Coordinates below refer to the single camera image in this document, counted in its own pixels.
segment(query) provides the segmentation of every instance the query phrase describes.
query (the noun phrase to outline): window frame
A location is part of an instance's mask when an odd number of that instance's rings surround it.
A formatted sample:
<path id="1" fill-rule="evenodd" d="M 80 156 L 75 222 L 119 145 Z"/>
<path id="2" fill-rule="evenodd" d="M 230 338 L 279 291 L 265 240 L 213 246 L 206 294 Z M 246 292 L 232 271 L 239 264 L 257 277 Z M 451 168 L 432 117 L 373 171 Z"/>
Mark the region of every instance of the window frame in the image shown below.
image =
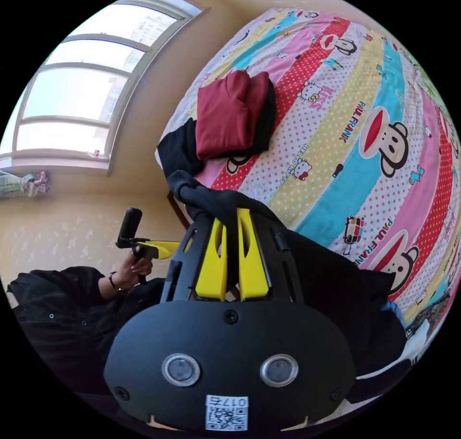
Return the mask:
<path id="1" fill-rule="evenodd" d="M 173 24 L 171 24 L 156 40 L 152 45 L 145 45 L 143 43 L 125 39 L 120 36 L 110 36 L 107 34 L 79 34 L 74 36 L 67 36 L 61 43 L 71 42 L 74 40 L 102 40 L 107 42 L 114 42 L 138 49 L 144 52 L 141 59 L 130 73 L 120 69 L 115 69 L 103 65 L 81 63 L 81 62 L 65 62 L 65 63 L 53 63 L 46 64 L 51 54 L 43 61 L 37 72 L 32 76 L 32 79 L 28 83 L 21 104 L 18 109 L 18 115 L 14 124 L 14 132 L 12 137 L 12 150 L 11 152 L 0 154 L 0 169 L 5 171 L 14 170 L 18 167 L 29 169 L 31 167 L 49 168 L 50 166 L 58 167 L 78 167 L 78 168 L 93 168 L 100 171 L 108 172 L 111 169 L 112 155 L 114 148 L 117 143 L 117 135 L 121 127 L 124 114 L 129 106 L 130 100 L 133 96 L 134 90 L 139 83 L 141 77 L 146 72 L 150 64 L 154 61 L 161 49 L 170 41 L 176 33 L 185 27 L 192 19 L 198 14 L 201 14 L 204 9 L 195 8 L 197 12 L 185 12 L 169 2 L 162 0 L 117 0 L 111 5 L 134 5 L 138 7 L 145 7 L 152 10 L 162 12 L 168 16 L 175 18 Z M 44 71 L 59 68 L 77 68 L 77 69 L 91 69 L 99 72 L 112 73 L 125 77 L 127 80 L 118 96 L 115 108 L 112 112 L 109 122 L 103 122 L 98 120 L 68 117 L 68 116 L 32 116 L 23 118 L 25 106 L 29 98 L 30 92 L 35 84 L 37 76 Z M 26 123 L 38 123 L 38 122 L 71 122 L 83 125 L 92 125 L 108 130 L 104 151 L 104 157 L 95 158 L 91 157 L 85 152 L 81 151 L 70 151 L 65 149 L 17 149 L 17 138 L 19 133 L 20 125 Z"/>

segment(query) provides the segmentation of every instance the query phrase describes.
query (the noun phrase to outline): bed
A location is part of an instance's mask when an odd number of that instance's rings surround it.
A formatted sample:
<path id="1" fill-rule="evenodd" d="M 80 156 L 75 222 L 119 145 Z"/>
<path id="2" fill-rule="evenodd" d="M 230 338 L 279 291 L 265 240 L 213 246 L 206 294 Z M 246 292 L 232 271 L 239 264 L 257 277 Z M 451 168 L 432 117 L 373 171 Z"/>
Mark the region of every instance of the bed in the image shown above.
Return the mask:
<path id="1" fill-rule="evenodd" d="M 271 9 L 203 68 L 162 137 L 196 119 L 200 86 L 235 69 L 267 71 L 275 86 L 270 149 L 210 160 L 195 177 L 264 202 L 287 227 L 359 268 L 394 271 L 390 300 L 409 331 L 431 316 L 420 356 L 461 275 L 460 141 L 424 70 L 360 24 Z"/>

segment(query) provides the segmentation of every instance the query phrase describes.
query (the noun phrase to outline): hand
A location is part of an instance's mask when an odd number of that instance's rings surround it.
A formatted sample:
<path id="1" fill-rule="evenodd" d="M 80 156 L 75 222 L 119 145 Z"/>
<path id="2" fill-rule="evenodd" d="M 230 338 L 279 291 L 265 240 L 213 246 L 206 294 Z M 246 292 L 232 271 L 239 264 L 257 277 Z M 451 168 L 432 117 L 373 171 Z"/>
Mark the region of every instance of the hand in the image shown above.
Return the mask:
<path id="1" fill-rule="evenodd" d="M 148 276 L 152 272 L 152 266 L 150 258 L 136 260 L 133 252 L 130 251 L 119 270 L 112 276 L 112 281 L 116 287 L 128 290 L 139 282 L 138 276 Z"/>

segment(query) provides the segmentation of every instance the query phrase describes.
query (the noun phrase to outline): blue jeans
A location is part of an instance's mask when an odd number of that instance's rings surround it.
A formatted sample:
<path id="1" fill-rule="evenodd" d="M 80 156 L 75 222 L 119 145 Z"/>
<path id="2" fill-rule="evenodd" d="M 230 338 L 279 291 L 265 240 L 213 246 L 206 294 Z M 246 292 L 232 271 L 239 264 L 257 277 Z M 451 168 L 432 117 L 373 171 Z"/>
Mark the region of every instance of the blue jeans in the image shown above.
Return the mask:
<path id="1" fill-rule="evenodd" d="M 393 301 L 388 301 L 381 308 L 381 311 L 392 311 L 399 318 L 399 321 L 403 325 L 403 328 L 406 328 L 407 325 L 405 324 L 405 318 L 403 317 L 403 313 Z"/>

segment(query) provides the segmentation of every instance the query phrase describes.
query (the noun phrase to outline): qr code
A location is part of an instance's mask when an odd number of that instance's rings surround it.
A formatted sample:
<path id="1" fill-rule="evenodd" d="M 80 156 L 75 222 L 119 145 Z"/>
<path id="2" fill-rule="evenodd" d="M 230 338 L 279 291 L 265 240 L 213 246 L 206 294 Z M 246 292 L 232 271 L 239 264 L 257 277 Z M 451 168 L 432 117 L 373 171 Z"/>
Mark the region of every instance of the qr code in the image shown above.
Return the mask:
<path id="1" fill-rule="evenodd" d="M 248 398 L 207 396 L 206 429 L 246 431 L 248 429 Z"/>

